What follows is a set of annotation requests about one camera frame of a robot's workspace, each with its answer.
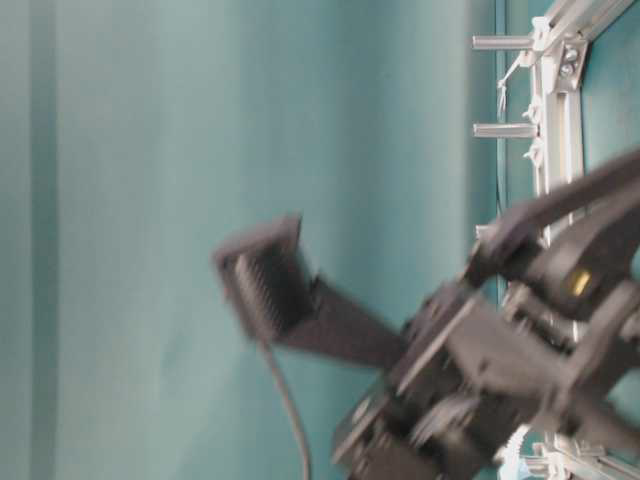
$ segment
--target teal backdrop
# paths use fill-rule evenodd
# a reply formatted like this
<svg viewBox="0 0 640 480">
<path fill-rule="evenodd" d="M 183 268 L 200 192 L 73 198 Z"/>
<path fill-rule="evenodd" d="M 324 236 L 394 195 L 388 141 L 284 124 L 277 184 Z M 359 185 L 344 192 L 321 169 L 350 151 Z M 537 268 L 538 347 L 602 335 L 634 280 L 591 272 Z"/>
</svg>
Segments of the teal backdrop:
<svg viewBox="0 0 640 480">
<path fill-rule="evenodd" d="M 0 478 L 296 479 L 208 257 L 304 215 L 399 326 L 495 215 L 489 0 L 4 0 Z M 318 479 L 374 372 L 279 355 Z"/>
</svg>

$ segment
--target bolt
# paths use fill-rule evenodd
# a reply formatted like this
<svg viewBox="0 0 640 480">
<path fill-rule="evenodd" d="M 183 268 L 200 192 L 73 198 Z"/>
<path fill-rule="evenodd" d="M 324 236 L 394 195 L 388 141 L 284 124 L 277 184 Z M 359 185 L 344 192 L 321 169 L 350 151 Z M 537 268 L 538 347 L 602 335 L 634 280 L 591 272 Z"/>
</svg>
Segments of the bolt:
<svg viewBox="0 0 640 480">
<path fill-rule="evenodd" d="M 353 412 L 353 416 L 351 417 L 351 423 L 358 423 L 364 414 L 367 413 L 369 409 L 369 405 L 371 404 L 371 399 L 369 397 L 365 398 L 360 405 L 356 408 L 355 412 Z"/>
<path fill-rule="evenodd" d="M 562 75 L 563 77 L 570 77 L 571 75 L 573 75 L 574 71 L 575 71 L 575 68 L 571 63 L 564 63 L 560 67 L 560 75 Z"/>
<path fill-rule="evenodd" d="M 389 445 L 391 445 L 391 438 L 389 438 L 389 434 L 383 433 L 382 435 L 380 435 L 380 439 L 378 440 L 378 447 L 384 450 Z"/>
<path fill-rule="evenodd" d="M 575 48 L 567 48 L 564 52 L 564 59 L 567 62 L 575 62 L 578 59 L 578 51 Z"/>
</svg>

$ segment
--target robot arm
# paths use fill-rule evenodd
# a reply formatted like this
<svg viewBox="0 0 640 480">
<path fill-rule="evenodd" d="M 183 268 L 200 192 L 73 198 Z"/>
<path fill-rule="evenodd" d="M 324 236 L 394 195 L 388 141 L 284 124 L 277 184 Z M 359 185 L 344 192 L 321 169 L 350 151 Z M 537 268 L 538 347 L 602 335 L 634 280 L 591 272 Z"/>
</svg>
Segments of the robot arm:
<svg viewBox="0 0 640 480">
<path fill-rule="evenodd" d="M 589 206 L 540 245 L 542 228 Z M 630 275 L 640 151 L 506 212 L 403 336 L 307 278 L 299 228 L 298 217 L 261 227 L 223 246 L 215 264 L 250 337 L 382 370 L 334 437 L 333 460 L 351 479 L 471 479 L 522 423 L 640 453 L 640 430 L 604 400 L 640 366 L 640 286 Z M 495 275 L 524 292 L 503 312 L 479 293 Z M 580 338 L 554 317 L 581 322 Z"/>
</svg>

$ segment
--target metal bracket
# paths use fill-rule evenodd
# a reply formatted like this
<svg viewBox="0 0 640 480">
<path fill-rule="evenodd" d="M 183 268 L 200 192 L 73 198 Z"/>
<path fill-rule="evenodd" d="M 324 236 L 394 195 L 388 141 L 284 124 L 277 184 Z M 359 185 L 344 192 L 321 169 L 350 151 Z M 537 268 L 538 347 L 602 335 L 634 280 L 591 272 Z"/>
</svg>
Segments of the metal bracket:
<svg viewBox="0 0 640 480">
<path fill-rule="evenodd" d="M 633 0 L 557 0 L 542 17 L 532 19 L 525 36 L 474 36 L 475 50 L 519 50 L 507 75 L 498 81 L 499 110 L 506 107 L 506 87 L 518 68 L 530 72 L 531 102 L 527 123 L 474 124 L 481 138 L 531 138 L 525 154 L 534 166 L 536 195 L 548 193 L 584 174 L 580 82 L 588 45 Z M 575 214 L 545 229 L 547 243 Z"/>
<path fill-rule="evenodd" d="M 607 454 L 602 446 L 547 435 L 533 445 L 535 456 L 524 457 L 534 478 L 550 480 L 640 480 L 640 470 Z"/>
</svg>

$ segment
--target metal peg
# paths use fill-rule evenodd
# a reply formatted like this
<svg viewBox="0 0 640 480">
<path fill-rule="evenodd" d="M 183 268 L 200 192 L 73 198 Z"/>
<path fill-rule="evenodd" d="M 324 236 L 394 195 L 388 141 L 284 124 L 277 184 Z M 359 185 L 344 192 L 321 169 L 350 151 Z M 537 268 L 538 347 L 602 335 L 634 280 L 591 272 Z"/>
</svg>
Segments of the metal peg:
<svg viewBox="0 0 640 480">
<path fill-rule="evenodd" d="M 474 35 L 471 47 L 474 50 L 531 50 L 533 38 L 528 35 Z"/>
<path fill-rule="evenodd" d="M 478 138 L 535 138 L 538 126 L 531 123 L 474 123 L 473 136 Z"/>
</svg>

